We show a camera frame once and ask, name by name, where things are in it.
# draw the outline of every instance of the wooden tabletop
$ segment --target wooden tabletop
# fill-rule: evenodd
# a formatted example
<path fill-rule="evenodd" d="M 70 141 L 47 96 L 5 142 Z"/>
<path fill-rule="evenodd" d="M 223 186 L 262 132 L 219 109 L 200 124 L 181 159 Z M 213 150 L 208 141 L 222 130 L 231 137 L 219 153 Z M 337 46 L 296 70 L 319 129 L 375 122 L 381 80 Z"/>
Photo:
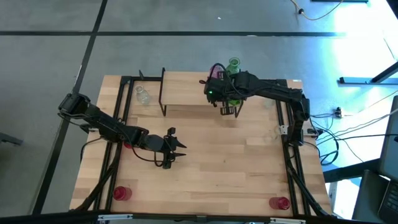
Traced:
<path fill-rule="evenodd" d="M 175 77 L 177 75 L 192 83 L 192 88 L 184 88 L 200 91 L 198 95 L 203 99 L 191 94 L 190 100 L 185 101 L 188 99 L 186 95 L 167 93 L 172 86 L 166 87 L 169 80 L 165 79 L 163 104 L 173 102 L 173 99 L 168 99 L 170 95 L 181 98 L 174 99 L 174 102 L 197 99 L 199 104 L 171 103 L 167 106 L 167 116 L 163 117 L 157 102 L 160 82 L 135 82 L 134 85 L 144 86 L 152 96 L 152 101 L 143 106 L 136 101 L 134 93 L 127 125 L 141 126 L 148 129 L 150 134 L 159 136 L 165 135 L 169 127 L 176 127 L 175 135 L 187 146 L 186 149 L 177 148 L 176 152 L 187 155 L 178 157 L 171 169 L 163 170 L 153 162 L 138 159 L 131 149 L 124 147 L 116 186 L 130 187 L 132 198 L 128 201 L 113 200 L 111 210 L 291 217 L 291 209 L 273 210 L 268 204 L 271 197 L 290 198 L 282 143 L 276 134 L 278 119 L 274 101 L 258 96 L 250 97 L 245 101 L 238 118 L 233 115 L 221 116 L 219 108 L 207 105 L 203 85 L 200 85 L 201 89 L 197 86 L 200 74 L 181 72 Z M 97 105 L 109 115 L 113 114 L 120 78 L 105 76 L 99 93 Z M 302 88 L 300 80 L 288 80 L 288 85 Z M 124 91 L 121 113 L 127 86 Z M 287 124 L 284 104 L 282 109 Z M 98 137 L 98 133 L 90 133 L 88 141 Z M 310 138 L 306 141 L 315 143 Z M 79 206 L 97 184 L 105 145 L 106 142 L 100 140 L 86 146 L 70 208 Z M 147 159 L 154 158 L 153 152 L 141 149 L 136 151 Z M 304 145 L 300 147 L 300 153 L 309 191 L 323 209 L 331 213 L 317 150 Z M 101 208 L 104 208 L 107 192 L 108 186 L 104 188 Z M 297 186 L 296 193 L 299 212 L 303 213 Z"/>

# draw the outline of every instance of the red cup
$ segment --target red cup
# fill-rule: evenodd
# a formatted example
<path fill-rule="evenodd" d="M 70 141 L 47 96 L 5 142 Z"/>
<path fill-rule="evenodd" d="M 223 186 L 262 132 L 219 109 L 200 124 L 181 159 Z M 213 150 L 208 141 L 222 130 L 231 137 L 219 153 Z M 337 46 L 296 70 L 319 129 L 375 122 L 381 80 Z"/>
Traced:
<path fill-rule="evenodd" d="M 116 187 L 113 191 L 113 198 L 115 200 L 129 200 L 131 198 L 132 192 L 128 187 Z"/>
<path fill-rule="evenodd" d="M 290 208 L 290 201 L 285 197 L 272 197 L 269 199 L 269 206 L 273 209 L 287 210 Z"/>

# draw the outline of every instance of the gray floor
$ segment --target gray floor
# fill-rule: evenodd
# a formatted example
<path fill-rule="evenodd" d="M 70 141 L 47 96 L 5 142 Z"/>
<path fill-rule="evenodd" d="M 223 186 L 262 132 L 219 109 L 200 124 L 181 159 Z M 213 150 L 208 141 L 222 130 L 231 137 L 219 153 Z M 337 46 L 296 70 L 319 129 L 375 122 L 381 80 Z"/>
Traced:
<path fill-rule="evenodd" d="M 298 1 L 307 14 L 335 3 Z M 0 0 L 0 30 L 92 30 L 100 0 Z M 96 101 L 103 75 L 160 75 L 162 67 L 206 71 L 239 57 L 242 69 L 261 78 L 304 82 L 313 114 L 336 106 L 364 107 L 377 90 L 339 86 L 338 77 L 372 77 L 395 62 L 377 28 L 371 4 L 344 3 L 310 22 L 285 1 L 109 1 L 100 30 L 228 30 L 350 32 L 348 37 L 98 37 L 81 92 Z M 88 37 L 0 36 L 0 132 L 24 140 L 0 144 L 0 216 L 29 213 L 60 119 L 57 106 L 72 89 Z M 86 134 L 70 127 L 44 212 L 68 209 Z"/>

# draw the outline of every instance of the power cord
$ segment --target power cord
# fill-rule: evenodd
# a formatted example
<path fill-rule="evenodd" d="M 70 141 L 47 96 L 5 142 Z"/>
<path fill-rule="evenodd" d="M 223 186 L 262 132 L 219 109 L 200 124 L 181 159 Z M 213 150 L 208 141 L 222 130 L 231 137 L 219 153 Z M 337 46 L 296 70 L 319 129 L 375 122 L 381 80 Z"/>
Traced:
<path fill-rule="evenodd" d="M 366 138 L 366 137 L 376 137 L 376 136 L 398 136 L 398 134 L 370 134 L 370 135 L 365 135 L 365 136 L 352 136 L 348 138 L 343 138 L 339 140 L 347 140 L 347 139 L 353 139 L 353 138 Z"/>
<path fill-rule="evenodd" d="M 299 13 L 299 14 L 303 15 L 306 19 L 308 19 L 308 20 L 310 20 L 310 21 L 315 21 L 315 20 L 322 19 L 322 18 L 324 18 L 325 16 L 329 15 L 329 14 L 330 14 L 331 12 L 333 12 L 341 3 L 343 3 L 344 0 L 341 0 L 333 9 L 331 9 L 331 10 L 330 10 L 328 13 L 326 13 L 325 15 L 323 15 L 323 16 L 321 16 L 321 17 L 318 17 L 318 18 L 315 18 L 315 19 L 309 18 L 309 17 L 304 13 L 304 9 L 301 8 L 301 7 L 295 2 L 295 0 L 290 0 L 290 1 L 294 4 L 294 6 L 295 6 L 297 9 L 299 9 L 299 10 L 298 10 L 298 13 Z"/>
<path fill-rule="evenodd" d="M 81 147 L 81 150 L 80 150 L 80 163 L 81 163 L 81 161 L 83 160 L 83 154 L 84 154 L 84 151 L 85 151 L 85 147 L 86 147 L 88 144 L 93 143 L 93 142 L 95 142 L 95 141 L 98 141 L 98 140 L 100 140 L 100 139 L 102 139 L 102 138 L 103 138 L 103 137 L 101 136 L 101 137 L 99 137 L 99 138 L 97 138 L 97 139 L 94 139 L 94 140 L 91 140 L 91 141 L 88 141 L 88 142 L 84 143 L 84 145 Z"/>
<path fill-rule="evenodd" d="M 365 128 L 365 127 L 367 127 L 367 126 L 369 126 L 369 125 L 372 125 L 372 124 L 374 124 L 374 123 L 376 123 L 376 122 L 378 122 L 378 121 L 380 121 L 380 120 L 382 120 L 382 119 L 384 119 L 384 118 L 386 118 L 386 117 L 389 117 L 389 116 L 393 115 L 393 114 L 396 113 L 396 112 L 398 112 L 398 109 L 395 109 L 394 111 L 391 111 L 391 113 L 386 114 L 386 115 L 384 115 L 384 116 L 381 116 L 380 118 L 376 118 L 376 119 L 373 119 L 373 120 L 368 121 L 368 122 L 366 122 L 366 123 L 359 124 L 359 125 L 357 125 L 357 126 L 355 126 L 355 127 L 353 127 L 353 128 L 348 128 L 348 129 L 346 129 L 346 130 L 344 130 L 344 131 L 338 131 L 338 132 L 334 133 L 334 135 L 335 135 L 336 137 L 338 137 L 338 136 L 342 136 L 342 135 L 344 135 L 344 134 L 351 133 L 351 132 L 353 132 L 353 131 L 357 131 L 357 130 L 363 129 L 363 128 Z M 320 145 L 320 144 L 322 144 L 322 143 L 324 143 L 324 142 L 326 142 L 326 141 L 329 141 L 329 140 L 331 140 L 331 139 L 333 139 L 333 138 L 328 138 L 328 139 L 322 141 L 321 143 L 318 143 L 318 145 Z"/>

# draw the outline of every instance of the metal rod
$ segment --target metal rod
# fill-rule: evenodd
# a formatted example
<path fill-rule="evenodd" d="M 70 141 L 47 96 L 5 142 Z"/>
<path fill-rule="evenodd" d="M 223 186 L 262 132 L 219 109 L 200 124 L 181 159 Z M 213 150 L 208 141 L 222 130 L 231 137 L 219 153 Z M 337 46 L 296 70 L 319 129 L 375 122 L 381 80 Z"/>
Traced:
<path fill-rule="evenodd" d="M 162 110 L 163 116 L 166 116 L 166 109 L 167 109 L 167 105 L 165 105 L 163 109 L 163 104 L 162 104 L 163 79 L 165 71 L 166 69 L 162 68 L 162 76 L 161 76 L 162 79 L 160 80 L 160 90 L 159 90 L 159 105 Z"/>
<path fill-rule="evenodd" d="M 283 117 L 282 107 L 280 105 L 279 100 L 276 100 L 276 110 L 278 113 L 279 125 L 280 126 L 284 125 L 284 117 Z M 287 167 L 287 163 L 290 162 L 289 148 L 287 147 L 287 136 L 281 136 L 281 139 L 282 139 L 282 147 L 283 147 L 284 159 L 285 159 L 287 183 L 289 185 L 290 200 L 291 200 L 291 204 L 292 204 L 292 211 L 293 211 L 293 216 L 296 216 L 299 214 L 299 210 L 297 208 L 297 199 L 296 199 L 296 193 L 295 193 L 293 179 L 292 179 L 292 176 L 289 174 L 289 169 Z"/>
<path fill-rule="evenodd" d="M 119 116 L 120 104 L 121 104 L 121 101 L 122 101 L 123 90 L 124 90 L 124 86 L 125 86 L 126 83 L 127 83 L 126 78 L 125 77 L 121 77 L 119 91 L 118 91 L 118 96 L 116 97 L 116 104 L 115 104 L 114 110 L 113 110 L 113 118 L 115 118 L 115 119 L 117 119 L 118 116 Z M 111 157 L 112 145 L 113 144 L 111 142 L 107 142 L 106 143 L 104 160 L 103 160 L 103 163 L 102 163 L 101 173 L 99 175 L 99 179 L 102 179 L 102 177 L 105 175 L 106 170 L 108 169 L 109 158 Z M 100 203 L 101 203 L 101 197 L 102 197 L 102 194 L 98 194 L 97 198 L 94 201 L 93 210 L 99 209 Z"/>
<path fill-rule="evenodd" d="M 127 97 L 126 97 L 126 103 L 124 104 L 124 111 L 123 111 L 123 116 L 122 116 L 122 122 L 125 124 L 127 123 L 127 118 L 129 116 L 129 110 L 130 110 L 130 102 L 131 102 L 131 96 L 132 96 L 132 89 L 134 86 L 134 80 L 132 77 L 130 77 L 130 84 L 129 84 L 129 89 L 127 91 Z M 121 152 L 122 152 L 122 146 L 123 142 L 119 142 L 118 146 L 115 151 L 115 157 L 120 158 Z M 109 182 L 109 189 L 108 189 L 108 196 L 106 198 L 106 203 L 105 203 L 105 209 L 110 210 L 112 206 L 112 195 L 113 195 L 113 190 L 114 190 L 114 185 L 116 184 L 116 177 L 118 175 L 118 168 L 119 168 L 119 160 L 116 161 L 115 165 L 115 170 L 112 174 L 111 181 Z"/>
<path fill-rule="evenodd" d="M 337 182 L 340 180 L 351 179 L 355 177 L 361 177 L 365 170 L 378 173 L 380 168 L 380 158 L 373 159 L 371 161 L 354 164 L 351 166 L 340 167 L 337 169 L 323 172 L 323 177 L 326 183 Z"/>
<path fill-rule="evenodd" d="M 292 107 L 288 103 L 286 103 L 286 112 L 287 112 L 287 119 L 289 120 L 289 125 L 293 125 Z M 298 146 L 293 146 L 293 153 L 294 153 L 294 161 L 296 163 L 298 177 L 305 184 L 303 166 L 301 163 L 300 150 Z M 310 215 L 311 214 L 310 205 L 308 204 L 307 199 L 304 197 L 303 192 L 301 192 L 301 198 L 303 201 L 304 214 Z"/>
<path fill-rule="evenodd" d="M 0 30 L 0 36 L 225 36 L 225 37 L 345 37 L 345 32 L 240 32 L 240 31 L 28 31 Z"/>
<path fill-rule="evenodd" d="M 55 140 L 51 147 L 51 156 L 49 157 L 43 181 L 41 182 L 40 190 L 33 207 L 33 215 L 42 213 L 45 198 L 47 197 L 47 193 L 49 192 L 52 177 L 54 175 L 55 168 L 57 167 L 57 162 L 61 154 L 62 145 L 65 140 L 65 136 L 67 135 L 69 125 L 69 122 L 67 121 L 69 121 L 69 118 L 66 119 L 66 121 L 64 119 L 61 120 L 60 126 L 58 127 L 57 135 L 55 136 Z"/>
<path fill-rule="evenodd" d="M 381 83 L 397 72 L 398 72 L 398 62 L 391 65 L 390 67 L 382 71 L 380 74 L 376 75 L 374 78 L 371 79 L 370 83 Z"/>

